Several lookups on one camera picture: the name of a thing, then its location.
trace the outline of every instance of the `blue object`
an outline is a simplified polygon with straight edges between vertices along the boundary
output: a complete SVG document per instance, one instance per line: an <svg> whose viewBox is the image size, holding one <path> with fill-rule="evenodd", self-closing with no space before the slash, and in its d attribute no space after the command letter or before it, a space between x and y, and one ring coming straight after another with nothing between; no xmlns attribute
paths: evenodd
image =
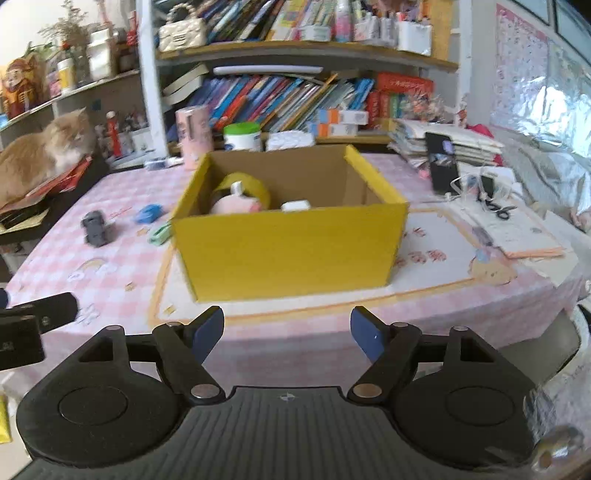
<svg viewBox="0 0 591 480"><path fill-rule="evenodd" d="M8 292L0 288L0 309L8 307Z"/></svg>
<svg viewBox="0 0 591 480"><path fill-rule="evenodd" d="M374 363L390 342L388 325L363 307L353 309L350 325L353 339Z"/></svg>
<svg viewBox="0 0 591 480"><path fill-rule="evenodd" d="M162 217L162 205L151 203L142 208L137 215L135 215L135 223L154 223Z"/></svg>
<svg viewBox="0 0 591 480"><path fill-rule="evenodd" d="M193 335L193 356L202 364L223 335L224 316L220 307L209 307L189 326L198 323Z"/></svg>

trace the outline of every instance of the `pink cup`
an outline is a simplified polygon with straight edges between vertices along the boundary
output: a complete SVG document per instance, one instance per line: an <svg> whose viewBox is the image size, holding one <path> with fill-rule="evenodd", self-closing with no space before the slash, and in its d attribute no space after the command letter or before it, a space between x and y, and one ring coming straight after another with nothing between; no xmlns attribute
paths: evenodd
<svg viewBox="0 0 591 480"><path fill-rule="evenodd" d="M177 129L185 168L195 170L199 158L213 151L207 106L190 106L177 110Z"/></svg>

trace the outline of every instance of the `smartphone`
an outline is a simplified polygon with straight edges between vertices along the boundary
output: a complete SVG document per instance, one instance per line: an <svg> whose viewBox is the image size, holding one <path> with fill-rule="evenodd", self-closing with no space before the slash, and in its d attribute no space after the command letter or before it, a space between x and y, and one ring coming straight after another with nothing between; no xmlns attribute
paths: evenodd
<svg viewBox="0 0 591 480"><path fill-rule="evenodd" d="M457 169L456 149L453 146L452 139L447 135L427 132L425 133L425 141L427 143L433 190L438 195L451 193L457 196L457 192L450 185L460 176Z"/></svg>

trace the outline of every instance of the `cat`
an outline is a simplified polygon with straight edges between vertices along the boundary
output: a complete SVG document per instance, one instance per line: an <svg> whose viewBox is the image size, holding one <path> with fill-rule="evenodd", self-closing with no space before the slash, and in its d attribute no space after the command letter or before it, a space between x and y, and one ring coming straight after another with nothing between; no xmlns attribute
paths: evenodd
<svg viewBox="0 0 591 480"><path fill-rule="evenodd" d="M94 150L85 109L59 116L38 134L23 135L0 153L0 209L70 171Z"/></svg>

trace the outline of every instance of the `cartoon drawing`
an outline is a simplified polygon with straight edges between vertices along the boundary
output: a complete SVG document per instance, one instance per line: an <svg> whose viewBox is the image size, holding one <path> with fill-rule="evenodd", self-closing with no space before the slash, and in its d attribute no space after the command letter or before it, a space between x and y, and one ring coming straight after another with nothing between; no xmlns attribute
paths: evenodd
<svg viewBox="0 0 591 480"><path fill-rule="evenodd" d="M396 261L394 262L394 265L395 265L396 267L398 267L398 268L402 268L402 267L404 267L406 264L407 264L407 261L406 261L406 259L405 259L405 258L403 258L403 257L398 257L398 258L396 259Z"/></svg>
<svg viewBox="0 0 591 480"><path fill-rule="evenodd" d="M420 263L425 264L427 263L427 257L423 254L423 252L409 252L408 256L413 263Z"/></svg>
<svg viewBox="0 0 591 480"><path fill-rule="evenodd" d="M427 255L432 262L445 262L447 260L447 255L441 250L428 250Z"/></svg>
<svg viewBox="0 0 591 480"><path fill-rule="evenodd" d="M79 325L90 325L93 320L97 319L100 316L100 313L95 308L95 304L91 303L86 307L82 307L78 311L78 316L76 317L75 323Z"/></svg>
<svg viewBox="0 0 591 480"><path fill-rule="evenodd" d="M506 285L517 278L512 266L491 258L481 249L476 251L476 256L470 262L469 272L473 278L493 286Z"/></svg>
<svg viewBox="0 0 591 480"><path fill-rule="evenodd" d="M117 267L104 258L91 258L79 266L68 276L68 282L80 281L84 278L106 277L117 271Z"/></svg>

